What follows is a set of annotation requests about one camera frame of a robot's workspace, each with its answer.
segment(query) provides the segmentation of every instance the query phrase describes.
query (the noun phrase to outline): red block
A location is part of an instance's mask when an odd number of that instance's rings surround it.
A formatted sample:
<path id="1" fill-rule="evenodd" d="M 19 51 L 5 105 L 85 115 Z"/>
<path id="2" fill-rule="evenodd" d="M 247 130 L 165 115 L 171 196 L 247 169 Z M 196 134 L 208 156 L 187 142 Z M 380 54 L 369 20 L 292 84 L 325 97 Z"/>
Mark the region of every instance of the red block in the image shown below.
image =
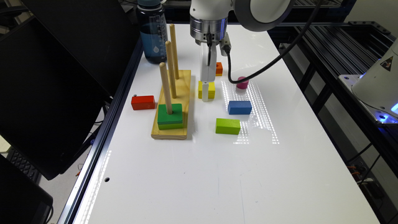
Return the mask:
<path id="1" fill-rule="evenodd" d="M 133 96 L 131 106 L 133 110 L 155 109 L 155 98 L 154 96 Z"/>
<path id="2" fill-rule="evenodd" d="M 221 62 L 217 62 L 216 64 L 216 76 L 223 75 L 223 64 Z"/>

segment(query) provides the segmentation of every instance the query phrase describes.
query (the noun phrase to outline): computer monitor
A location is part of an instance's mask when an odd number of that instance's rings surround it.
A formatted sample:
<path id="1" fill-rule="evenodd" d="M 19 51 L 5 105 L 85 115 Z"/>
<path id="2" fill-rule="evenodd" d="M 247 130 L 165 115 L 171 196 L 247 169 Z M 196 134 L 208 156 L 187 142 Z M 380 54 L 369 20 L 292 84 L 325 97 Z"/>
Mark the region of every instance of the computer monitor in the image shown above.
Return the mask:
<path id="1" fill-rule="evenodd" d="M 0 135 L 46 179 L 81 155 L 108 96 L 35 17 L 0 37 Z"/>
<path id="2" fill-rule="evenodd" d="M 52 197 L 0 156 L 0 223 L 44 224 Z"/>
<path id="3" fill-rule="evenodd" d="M 35 17 L 0 39 L 0 135 L 51 180 L 84 152 L 139 29 L 117 1 L 23 3 Z"/>

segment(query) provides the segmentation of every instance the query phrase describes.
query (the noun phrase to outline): white table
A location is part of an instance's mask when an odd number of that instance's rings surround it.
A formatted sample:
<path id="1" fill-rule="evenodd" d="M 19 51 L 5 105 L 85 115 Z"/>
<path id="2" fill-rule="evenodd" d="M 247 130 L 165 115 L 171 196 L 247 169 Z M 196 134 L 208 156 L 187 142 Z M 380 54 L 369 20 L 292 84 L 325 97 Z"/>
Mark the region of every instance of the white table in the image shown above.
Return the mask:
<path id="1" fill-rule="evenodd" d="M 283 61 L 236 91 L 218 54 L 224 75 L 204 103 L 200 48 L 189 25 L 176 30 L 179 67 L 192 71 L 188 139 L 152 139 L 155 110 L 132 110 L 134 94 L 160 93 L 159 67 L 143 56 L 75 223 L 379 223 Z M 235 80 L 278 55 L 266 32 L 228 33 Z M 245 99 L 250 116 L 228 115 L 229 100 Z M 215 134 L 216 118 L 240 119 L 240 134 Z"/>

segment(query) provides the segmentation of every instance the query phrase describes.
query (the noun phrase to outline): cable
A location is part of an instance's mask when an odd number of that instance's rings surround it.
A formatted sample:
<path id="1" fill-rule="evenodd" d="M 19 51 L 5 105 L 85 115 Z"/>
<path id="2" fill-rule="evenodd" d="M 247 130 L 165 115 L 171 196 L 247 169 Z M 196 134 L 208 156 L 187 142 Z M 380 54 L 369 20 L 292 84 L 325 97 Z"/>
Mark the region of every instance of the cable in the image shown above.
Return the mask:
<path id="1" fill-rule="evenodd" d="M 348 160 L 347 164 L 349 164 L 350 162 L 356 160 L 362 153 L 364 153 L 366 150 L 368 150 L 371 146 L 372 146 L 372 143 L 369 143 L 364 149 L 362 149 L 361 152 L 359 152 L 357 155 L 355 155 L 350 160 Z"/>
<path id="2" fill-rule="evenodd" d="M 232 80 L 231 78 L 231 56 L 229 55 L 229 51 L 227 52 L 227 50 L 225 50 L 227 57 L 228 57 L 228 80 L 230 83 L 232 84 L 238 84 L 238 83 L 242 83 L 242 82 L 246 82 L 258 75 L 260 75 L 261 73 L 265 72 L 268 68 L 271 68 L 274 64 L 276 64 L 280 59 L 282 59 L 282 57 L 284 57 L 288 52 L 290 52 L 290 50 L 292 50 L 292 48 L 299 42 L 299 40 L 301 40 L 301 38 L 304 36 L 305 32 L 308 30 L 308 28 L 310 28 L 310 25 L 312 23 L 312 21 L 315 19 L 315 16 L 318 14 L 319 8 L 321 8 L 323 0 L 320 0 L 317 2 L 317 5 L 315 6 L 315 9 L 312 11 L 310 18 L 308 19 L 307 23 L 305 24 L 304 28 L 301 30 L 301 32 L 298 34 L 298 36 L 293 40 L 293 42 L 278 56 L 276 57 L 273 61 L 271 61 L 268 65 L 266 65 L 264 68 L 258 70 L 257 72 L 253 73 L 252 75 L 243 78 L 241 80 Z"/>
<path id="3" fill-rule="evenodd" d="M 376 160 L 374 160 L 372 166 L 369 168 L 369 170 L 366 172 L 366 174 L 363 176 L 362 181 L 358 184 L 359 186 L 365 181 L 366 177 L 369 175 L 369 173 L 371 172 L 372 168 L 374 167 L 374 165 L 376 164 L 376 162 L 379 160 L 380 158 L 380 154 L 379 156 L 376 158 Z"/>
<path id="4" fill-rule="evenodd" d="M 386 224 L 390 224 L 390 222 L 393 221 L 397 215 L 398 215 L 398 212 L 397 212 L 396 215 L 394 215 L 394 216 L 390 219 L 390 221 L 388 221 Z"/>
<path id="5" fill-rule="evenodd" d="M 51 206 L 50 216 L 49 216 L 49 218 L 47 219 L 47 221 L 45 222 L 45 224 L 48 224 L 48 223 L 50 222 L 50 220 L 51 220 L 53 214 L 54 214 L 54 207 Z"/>

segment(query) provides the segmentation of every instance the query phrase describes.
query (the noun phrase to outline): water bottle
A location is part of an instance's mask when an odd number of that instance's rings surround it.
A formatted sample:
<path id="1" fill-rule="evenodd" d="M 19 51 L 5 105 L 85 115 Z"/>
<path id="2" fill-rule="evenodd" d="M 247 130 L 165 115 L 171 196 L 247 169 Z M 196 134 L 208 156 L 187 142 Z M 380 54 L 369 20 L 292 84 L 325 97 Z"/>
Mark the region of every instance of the water bottle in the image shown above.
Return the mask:
<path id="1" fill-rule="evenodd" d="M 164 8 L 160 0 L 138 0 L 137 19 L 140 25 L 145 58 L 150 63 L 167 60 L 167 27 Z"/>

